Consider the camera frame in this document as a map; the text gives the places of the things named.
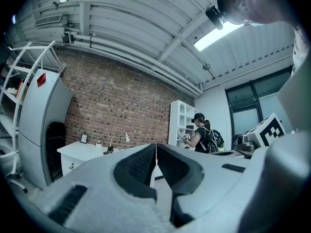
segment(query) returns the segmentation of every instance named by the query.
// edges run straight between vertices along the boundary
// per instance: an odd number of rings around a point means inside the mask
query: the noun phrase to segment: desk lamp
[[[118,135],[115,135],[115,136],[113,136],[113,137],[117,137],[117,136],[124,136],[124,137],[125,137],[125,141],[126,141],[126,142],[130,142],[130,138],[129,138],[127,132],[125,132],[125,134],[118,134]],[[109,143],[108,150],[107,150],[107,152],[104,152],[104,154],[109,154],[109,153],[112,153],[112,152],[113,152],[113,146],[112,146],[112,138],[113,138],[113,137],[110,138],[110,143]]]

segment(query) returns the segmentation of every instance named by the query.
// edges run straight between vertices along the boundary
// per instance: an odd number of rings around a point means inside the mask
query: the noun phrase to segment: drawer
[[[67,160],[64,157],[62,157],[61,159],[62,159],[63,175],[66,175],[69,172],[71,172],[72,170],[75,170],[80,165],[80,163]]]

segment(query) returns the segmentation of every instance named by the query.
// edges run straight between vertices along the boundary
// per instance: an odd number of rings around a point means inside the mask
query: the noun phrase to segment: red paper
[[[46,75],[45,73],[43,73],[38,79],[37,79],[37,84],[38,87],[40,87],[41,85],[43,85],[45,83],[46,80]]]

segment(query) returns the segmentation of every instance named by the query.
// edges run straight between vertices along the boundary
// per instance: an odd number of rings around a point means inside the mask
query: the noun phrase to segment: desk
[[[94,144],[74,142],[57,150],[61,153],[63,175],[68,174],[80,164],[91,159],[104,156],[108,147],[97,148]],[[114,148],[113,153],[121,152]]]

